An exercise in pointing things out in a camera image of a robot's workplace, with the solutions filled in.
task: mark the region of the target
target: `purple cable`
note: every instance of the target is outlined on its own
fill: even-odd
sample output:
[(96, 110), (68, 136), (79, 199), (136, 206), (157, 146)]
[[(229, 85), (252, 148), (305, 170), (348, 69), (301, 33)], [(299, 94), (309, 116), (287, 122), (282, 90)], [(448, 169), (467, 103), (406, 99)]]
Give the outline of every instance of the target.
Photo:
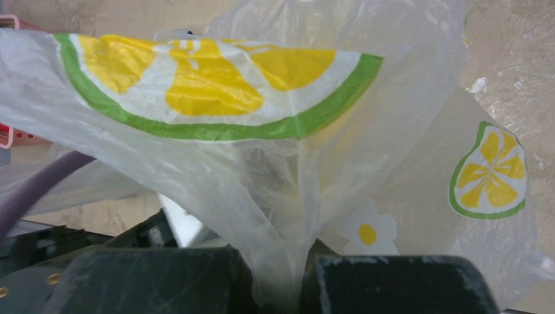
[(80, 152), (70, 152), (28, 179), (9, 200), (0, 206), (0, 243), (39, 199), (70, 174), (93, 160), (95, 160), (94, 157)]

